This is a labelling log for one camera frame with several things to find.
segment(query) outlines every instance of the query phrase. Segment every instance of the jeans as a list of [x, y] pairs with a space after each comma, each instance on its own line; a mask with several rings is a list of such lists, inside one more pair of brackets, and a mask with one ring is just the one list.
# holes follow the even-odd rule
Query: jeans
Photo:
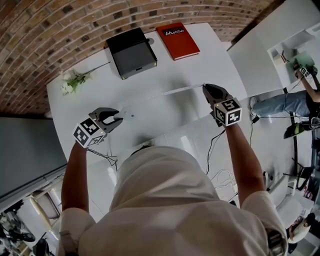
[[275, 97], [258, 101], [252, 110], [261, 117], [281, 113], [282, 111], [294, 112], [301, 117], [308, 117], [310, 111], [306, 103], [307, 92], [305, 90], [280, 94]]

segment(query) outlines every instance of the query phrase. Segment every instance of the black box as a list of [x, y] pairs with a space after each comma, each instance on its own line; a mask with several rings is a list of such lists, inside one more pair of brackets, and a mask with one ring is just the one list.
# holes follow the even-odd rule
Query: black box
[[122, 79], [157, 66], [157, 57], [141, 28], [118, 34], [106, 42]]

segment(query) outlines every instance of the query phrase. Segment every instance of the white t-shirt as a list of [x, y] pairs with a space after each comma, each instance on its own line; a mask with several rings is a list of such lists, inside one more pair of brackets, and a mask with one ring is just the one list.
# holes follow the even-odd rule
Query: white t-shirt
[[305, 236], [308, 234], [311, 226], [304, 226], [304, 222], [302, 221], [292, 232], [293, 239], [289, 238], [288, 242], [290, 244], [298, 243], [300, 240], [304, 239]]
[[[80, 256], [281, 256], [288, 250], [266, 191], [251, 194], [239, 209], [219, 200], [193, 156], [164, 146], [122, 164], [110, 212], [98, 223], [69, 208], [60, 231], [70, 234]], [[60, 244], [57, 255], [64, 254]]]

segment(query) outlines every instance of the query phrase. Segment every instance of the white sneaker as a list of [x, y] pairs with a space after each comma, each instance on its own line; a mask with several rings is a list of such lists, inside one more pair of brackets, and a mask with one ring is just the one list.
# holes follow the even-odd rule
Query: white sneaker
[[253, 108], [254, 105], [258, 102], [258, 98], [253, 96], [250, 98], [249, 104], [250, 104], [250, 115], [253, 117], [260, 117], [256, 112], [254, 112]]

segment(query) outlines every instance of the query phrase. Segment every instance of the fiducial marker cube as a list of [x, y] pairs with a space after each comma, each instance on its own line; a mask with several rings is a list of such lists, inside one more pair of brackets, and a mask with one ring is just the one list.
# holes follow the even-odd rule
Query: fiducial marker cube
[[309, 76], [309, 72], [307, 71], [307, 69], [304, 66], [302, 66], [299, 70], [304, 75], [305, 78], [307, 76]]
[[100, 143], [106, 135], [89, 116], [83, 122], [76, 124], [72, 134], [83, 148]]
[[241, 121], [242, 107], [236, 98], [214, 104], [214, 117], [225, 126]]

